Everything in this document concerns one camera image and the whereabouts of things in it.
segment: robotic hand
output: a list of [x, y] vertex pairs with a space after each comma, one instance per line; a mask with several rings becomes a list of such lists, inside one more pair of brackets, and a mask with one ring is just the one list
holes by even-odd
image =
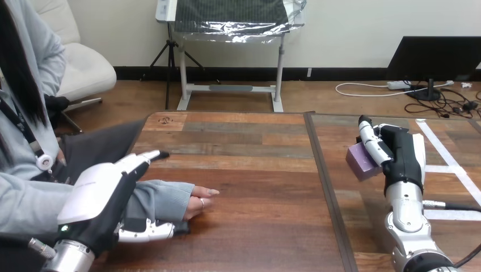
[[117, 163], [102, 163], [85, 170], [75, 183], [69, 199], [58, 215], [55, 247], [32, 239], [29, 247], [47, 259], [43, 272], [87, 272], [94, 259], [117, 242], [143, 243], [173, 237], [169, 222], [139, 219], [124, 225], [124, 212], [136, 182], [150, 162], [168, 157], [158, 150], [130, 154]]
[[384, 194], [392, 211], [385, 219], [396, 246], [393, 265], [397, 272], [455, 272], [451, 260], [431, 238], [431, 224], [423, 215], [425, 175], [424, 137], [408, 129], [372, 125], [359, 118], [360, 139], [386, 176]]

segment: wooden table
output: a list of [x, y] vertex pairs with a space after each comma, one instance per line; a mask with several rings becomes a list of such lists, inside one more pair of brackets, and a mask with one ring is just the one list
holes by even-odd
[[144, 180], [221, 192], [192, 233], [119, 245], [94, 271], [344, 271], [306, 114], [160, 112], [133, 152], [167, 150]]
[[[383, 177], [358, 182], [345, 162], [357, 116], [313, 113], [160, 112], [133, 148], [167, 150], [144, 180], [218, 189], [215, 208], [191, 221], [192, 234], [121, 244], [93, 271], [393, 271]], [[374, 118], [420, 129], [414, 119]], [[481, 186], [477, 123], [428, 120]], [[426, 140], [430, 165], [446, 165]], [[426, 199], [476, 205], [454, 174], [428, 173]], [[481, 222], [432, 220], [433, 238], [458, 261], [481, 241]], [[478, 271], [478, 259], [465, 271]]]

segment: white chair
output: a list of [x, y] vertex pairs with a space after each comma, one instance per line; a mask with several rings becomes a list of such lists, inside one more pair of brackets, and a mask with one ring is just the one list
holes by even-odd
[[[40, 17], [62, 38], [67, 65], [57, 96], [70, 101], [111, 90], [117, 81], [110, 63], [98, 52], [80, 44], [77, 23], [67, 0], [30, 0]], [[82, 129], [65, 112], [94, 103], [101, 98], [81, 101], [69, 106], [62, 114], [80, 132]]]

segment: purple foam cube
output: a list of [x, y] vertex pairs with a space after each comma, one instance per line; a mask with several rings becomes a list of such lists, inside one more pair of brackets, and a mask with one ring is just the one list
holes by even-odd
[[362, 143], [349, 147], [346, 161], [359, 181], [367, 180], [382, 173], [382, 168], [377, 165]]

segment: black pants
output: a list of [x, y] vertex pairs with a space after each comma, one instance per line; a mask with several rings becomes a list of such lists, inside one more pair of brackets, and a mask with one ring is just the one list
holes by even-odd
[[139, 135], [145, 120], [113, 126], [92, 133], [64, 136], [60, 148], [67, 167], [60, 176], [73, 184], [87, 168], [99, 163], [114, 163], [125, 157]]
[[[70, 181], [75, 183], [85, 169], [95, 164], [120, 160], [129, 152], [144, 123], [145, 120], [140, 120], [92, 133], [63, 137], [60, 147], [67, 167], [58, 174], [59, 179], [70, 177]], [[38, 272], [44, 262], [43, 258], [30, 249], [0, 247], [1, 271]]]

